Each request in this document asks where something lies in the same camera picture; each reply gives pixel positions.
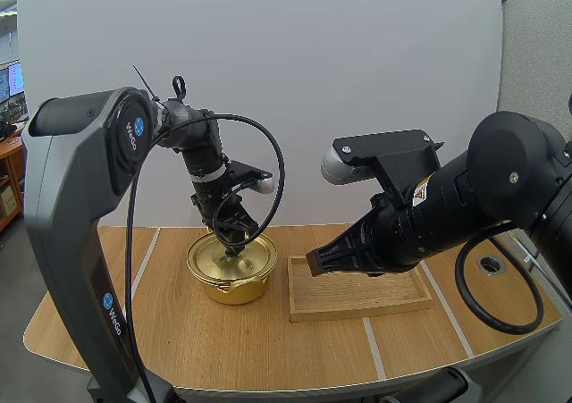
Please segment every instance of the office desk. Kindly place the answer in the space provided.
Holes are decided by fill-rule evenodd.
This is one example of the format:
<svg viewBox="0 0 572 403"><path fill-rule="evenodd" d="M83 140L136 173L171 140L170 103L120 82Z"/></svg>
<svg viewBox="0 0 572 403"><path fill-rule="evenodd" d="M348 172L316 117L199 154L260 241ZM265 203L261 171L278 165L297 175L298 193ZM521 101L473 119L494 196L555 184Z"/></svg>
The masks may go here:
<svg viewBox="0 0 572 403"><path fill-rule="evenodd" d="M465 307L454 282L459 248L419 266L431 308L371 318L290 323L288 256L300 256L336 237L347 225L275 227L266 231L279 258L268 291L243 306L207 298L191 275L189 246L204 229L136 229L133 271L140 271L133 299L139 351L150 370L204 401L252 398L306 401L360 397L403 388L443 365L463 366L498 392L561 320L543 294L544 319L526 336L488 328ZM124 228L99 230L118 298L123 300ZM505 321L528 323L534 300L508 264L485 275L479 256L502 257L488 241L467 259L467 282L477 300ZM46 295L24 334L26 348L60 364L86 369Z"/></svg>
<svg viewBox="0 0 572 403"><path fill-rule="evenodd" d="M0 142L0 172L8 175L7 179L0 181L0 187L4 184L10 184L12 186L12 191L16 197L16 209L12 211L7 217L0 217L0 231L8 225L8 223L16 217L18 214L23 212L24 199L20 191L20 183L18 182L18 172L14 164L19 166L19 163L23 163L23 146L20 137L9 137L4 141Z"/></svg>

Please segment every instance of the brass pot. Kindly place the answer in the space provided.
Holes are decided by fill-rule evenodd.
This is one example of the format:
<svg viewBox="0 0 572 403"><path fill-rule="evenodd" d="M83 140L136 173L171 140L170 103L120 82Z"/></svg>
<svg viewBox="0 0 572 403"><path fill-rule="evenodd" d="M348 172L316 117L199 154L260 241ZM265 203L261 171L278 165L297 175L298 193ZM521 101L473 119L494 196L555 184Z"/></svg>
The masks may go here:
<svg viewBox="0 0 572 403"><path fill-rule="evenodd" d="M190 247L187 265L212 300L242 305L264 294L276 259L276 246L265 235L246 245L237 256L227 256L224 245L208 233Z"/></svg>

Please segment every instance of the gray robot arm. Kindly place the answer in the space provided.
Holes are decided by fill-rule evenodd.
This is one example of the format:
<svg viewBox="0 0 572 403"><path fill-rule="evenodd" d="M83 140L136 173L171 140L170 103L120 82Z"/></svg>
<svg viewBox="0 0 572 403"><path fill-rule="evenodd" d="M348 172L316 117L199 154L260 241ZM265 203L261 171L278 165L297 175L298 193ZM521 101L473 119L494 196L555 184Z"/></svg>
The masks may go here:
<svg viewBox="0 0 572 403"><path fill-rule="evenodd" d="M29 238L63 324L97 378L89 385L95 401L146 401L97 222L119 204L152 135L153 109L135 88L46 101L22 135ZM149 379L160 401L175 399L170 384Z"/></svg>

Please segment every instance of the gray partition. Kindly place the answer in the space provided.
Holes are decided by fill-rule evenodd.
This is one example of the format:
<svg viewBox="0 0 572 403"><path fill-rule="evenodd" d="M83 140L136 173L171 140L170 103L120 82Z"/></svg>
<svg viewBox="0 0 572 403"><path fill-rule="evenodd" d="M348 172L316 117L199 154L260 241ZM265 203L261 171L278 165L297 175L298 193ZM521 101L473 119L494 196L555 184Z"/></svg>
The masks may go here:
<svg viewBox="0 0 572 403"><path fill-rule="evenodd" d="M545 120L572 139L572 0L507 0L499 109ZM565 316L530 361L495 400L564 402L572 396L572 315L546 280L543 284Z"/></svg>

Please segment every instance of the white backdrop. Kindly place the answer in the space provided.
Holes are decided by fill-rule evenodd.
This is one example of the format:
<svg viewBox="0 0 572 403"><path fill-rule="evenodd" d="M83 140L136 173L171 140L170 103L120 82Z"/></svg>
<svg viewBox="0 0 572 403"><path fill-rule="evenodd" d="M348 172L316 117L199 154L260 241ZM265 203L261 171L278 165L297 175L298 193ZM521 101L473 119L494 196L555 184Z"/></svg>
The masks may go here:
<svg viewBox="0 0 572 403"><path fill-rule="evenodd" d="M335 187L320 162L335 138L423 129L442 164L495 111L500 0L19 0L29 109L49 97L142 87L161 98L171 78L187 103L262 122L286 161L273 224L353 222L375 181ZM276 172L253 128L222 122L225 153ZM158 148L139 183L137 225L200 225L182 158ZM261 221L273 195L245 195ZM123 225L125 204L102 219Z"/></svg>

